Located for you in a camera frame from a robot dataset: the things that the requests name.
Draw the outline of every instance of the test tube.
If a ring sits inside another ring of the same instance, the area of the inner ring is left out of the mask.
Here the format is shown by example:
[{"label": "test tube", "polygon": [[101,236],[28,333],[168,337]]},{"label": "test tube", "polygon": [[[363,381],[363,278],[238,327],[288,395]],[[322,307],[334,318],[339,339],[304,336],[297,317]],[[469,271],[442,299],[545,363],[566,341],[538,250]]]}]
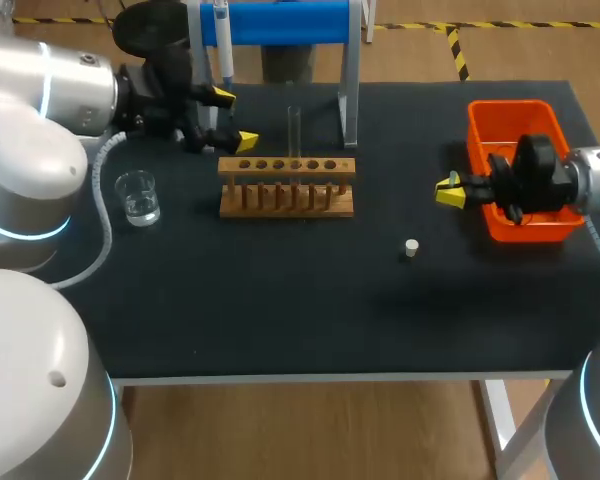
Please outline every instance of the test tube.
[{"label": "test tube", "polygon": [[287,127],[289,131],[289,158],[291,160],[300,159],[301,156],[301,118],[302,108],[298,107],[297,105],[291,105],[287,109]]}]

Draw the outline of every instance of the orange tray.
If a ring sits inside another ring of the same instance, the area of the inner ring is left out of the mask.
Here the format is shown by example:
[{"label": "orange tray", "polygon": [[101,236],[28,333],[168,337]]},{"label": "orange tray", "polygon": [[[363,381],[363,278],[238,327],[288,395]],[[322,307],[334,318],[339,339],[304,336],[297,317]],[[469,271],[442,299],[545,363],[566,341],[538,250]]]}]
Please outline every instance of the orange tray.
[{"label": "orange tray", "polygon": [[[487,100],[469,105],[469,137],[467,146],[474,174],[491,173],[488,157],[495,153],[513,160],[520,136],[545,134],[551,138],[558,154],[565,158],[569,151],[551,106],[541,100]],[[561,242],[584,218],[564,207],[559,212],[526,214],[521,225],[507,220],[495,204],[483,205],[489,233],[494,240],[506,243]]]}]

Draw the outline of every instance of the wooden floor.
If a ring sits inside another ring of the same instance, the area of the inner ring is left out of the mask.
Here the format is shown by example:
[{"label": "wooden floor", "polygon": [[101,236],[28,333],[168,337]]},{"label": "wooden floor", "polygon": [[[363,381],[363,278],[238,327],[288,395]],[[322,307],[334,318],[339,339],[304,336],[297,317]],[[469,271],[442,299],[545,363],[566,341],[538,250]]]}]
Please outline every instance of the wooden floor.
[{"label": "wooden floor", "polygon": [[[110,15],[116,0],[103,0]],[[17,0],[21,17],[99,17],[95,0]],[[378,0],[378,23],[600,21],[600,0]],[[137,62],[101,25],[21,25],[21,35]],[[473,80],[567,79],[600,141],[600,30],[463,29]],[[319,47],[315,81],[335,82],[340,47]],[[236,81],[262,81],[260,54],[236,48]],[[458,81],[445,35],[375,32],[362,81]],[[520,423],[544,388],[508,382]],[[134,480],[494,478],[481,405],[468,382],[135,389]],[[528,479],[544,479],[541,464]]]}]

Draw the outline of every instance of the black tabletop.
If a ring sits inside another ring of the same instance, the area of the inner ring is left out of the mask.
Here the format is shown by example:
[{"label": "black tabletop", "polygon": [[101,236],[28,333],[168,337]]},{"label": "black tabletop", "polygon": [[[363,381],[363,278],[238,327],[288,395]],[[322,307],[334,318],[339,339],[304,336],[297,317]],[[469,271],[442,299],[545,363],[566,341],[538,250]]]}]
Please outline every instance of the black tabletop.
[{"label": "black tabletop", "polygon": [[[217,157],[135,140],[103,173],[115,242],[63,292],[116,378],[571,369],[600,338],[600,257],[584,228],[562,245],[493,242],[481,213],[437,205],[433,187],[468,168],[467,105],[540,98],[571,147],[595,144],[567,83],[367,84],[359,147],[339,149],[333,86],[238,86],[252,155],[285,155],[286,112],[303,109],[306,156],[355,156],[355,217],[220,219]],[[158,224],[127,225],[118,175],[151,171]],[[86,267],[101,246],[89,188],[38,276]],[[400,252],[415,238],[411,261]]]}]

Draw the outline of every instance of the white cylinder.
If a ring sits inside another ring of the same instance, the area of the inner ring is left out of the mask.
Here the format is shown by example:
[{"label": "white cylinder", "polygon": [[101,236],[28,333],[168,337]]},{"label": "white cylinder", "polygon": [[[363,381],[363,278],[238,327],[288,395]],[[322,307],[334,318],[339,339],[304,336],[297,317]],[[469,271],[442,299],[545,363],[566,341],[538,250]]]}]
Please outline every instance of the white cylinder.
[{"label": "white cylinder", "polygon": [[418,243],[417,240],[414,240],[413,238],[410,238],[409,240],[407,240],[404,243],[405,254],[407,255],[407,257],[415,256],[416,252],[418,251],[419,246],[420,246],[420,244]]}]

